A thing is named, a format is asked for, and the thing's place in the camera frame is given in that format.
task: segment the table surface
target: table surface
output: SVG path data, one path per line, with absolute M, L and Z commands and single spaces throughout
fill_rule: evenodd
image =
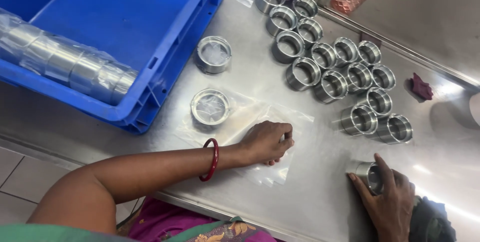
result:
M 358 42 L 357 33 L 320 16 L 316 20 L 324 29 L 321 42 L 331 43 L 337 37 Z M 418 195 L 446 204 L 459 241 L 478 236 L 480 126 L 469 111 L 474 93 L 383 46 L 381 63 L 397 79 L 389 92 L 393 112 L 410 120 L 414 138 L 408 144 L 387 145 L 346 135 L 339 125 L 340 111 L 353 105 L 355 97 L 322 104 L 312 90 L 293 91 L 285 80 L 287 65 L 271 54 L 274 38 L 265 29 L 266 21 L 255 6 L 224 0 L 204 36 L 227 39 L 233 51 L 231 70 L 206 75 L 190 59 L 144 135 L 130 135 L 51 98 L 4 83 L 0 83 L 4 98 L 0 135 L 79 164 L 189 148 L 174 130 L 189 113 L 192 97 L 209 86 L 226 88 L 314 116 L 313 137 L 308 149 L 294 155 L 285 185 L 257 186 L 229 170 L 208 183 L 194 178 L 165 190 L 187 207 L 241 216 L 288 241 L 371 241 L 375 231 L 345 171 L 352 160 L 372 161 L 373 154 L 380 153 L 416 184 Z M 414 72 L 430 83 L 433 100 L 423 102 L 409 92 L 408 79 Z

